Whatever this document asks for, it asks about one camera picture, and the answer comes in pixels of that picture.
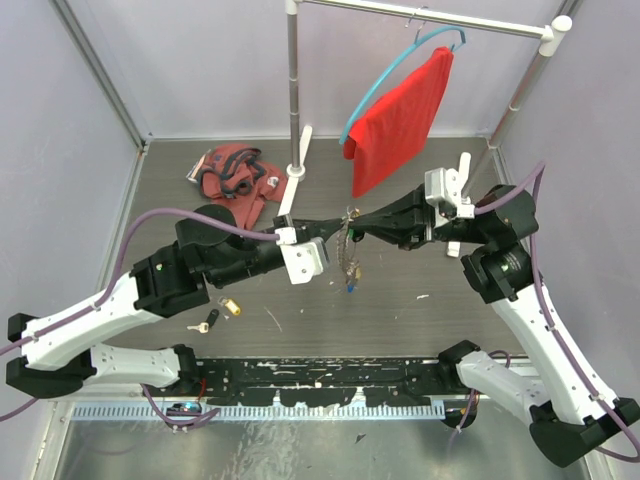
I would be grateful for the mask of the yellow handled metal keyring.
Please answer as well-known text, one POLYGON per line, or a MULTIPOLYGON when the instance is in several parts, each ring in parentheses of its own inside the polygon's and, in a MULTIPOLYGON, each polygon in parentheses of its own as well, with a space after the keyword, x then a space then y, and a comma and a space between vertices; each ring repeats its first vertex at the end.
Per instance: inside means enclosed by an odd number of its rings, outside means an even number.
MULTIPOLYGON (((352 229, 351 224, 360 215, 357 208, 348 208, 344 222, 348 223, 348 230, 352 229)), ((337 262, 344 276, 346 291, 353 293, 361 278, 360 262, 356 258, 356 242, 348 238, 348 230, 337 236, 337 262)))

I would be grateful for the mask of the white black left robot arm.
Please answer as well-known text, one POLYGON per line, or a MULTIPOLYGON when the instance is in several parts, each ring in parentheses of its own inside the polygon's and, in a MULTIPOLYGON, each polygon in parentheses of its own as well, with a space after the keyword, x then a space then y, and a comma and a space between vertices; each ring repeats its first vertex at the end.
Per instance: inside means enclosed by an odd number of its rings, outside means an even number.
POLYGON ((97 384, 144 384, 178 396, 197 390, 204 375, 192 348, 136 350, 113 347, 109 339, 207 304, 209 286, 221 289, 282 268, 286 261, 275 228, 241 233, 225 207, 161 212, 180 217, 173 243, 57 314, 9 318, 7 338, 20 353, 6 365, 7 385, 36 399, 97 384))

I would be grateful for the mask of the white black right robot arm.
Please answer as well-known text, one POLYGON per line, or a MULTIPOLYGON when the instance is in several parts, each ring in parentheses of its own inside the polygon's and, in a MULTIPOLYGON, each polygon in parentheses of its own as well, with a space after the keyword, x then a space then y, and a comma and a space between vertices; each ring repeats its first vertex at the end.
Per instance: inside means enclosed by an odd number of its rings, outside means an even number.
POLYGON ((374 236, 402 250, 427 242, 476 245, 461 259, 471 288, 508 325, 536 369, 533 382, 500 366, 464 340, 438 356, 444 390, 490 396, 520 419, 541 453, 567 467, 639 419, 639 405, 618 396, 589 366, 552 305, 522 239, 538 223, 531 194, 512 185, 493 187, 481 200, 484 213, 453 218, 442 202, 430 203, 424 187, 351 224, 356 238, 374 236))

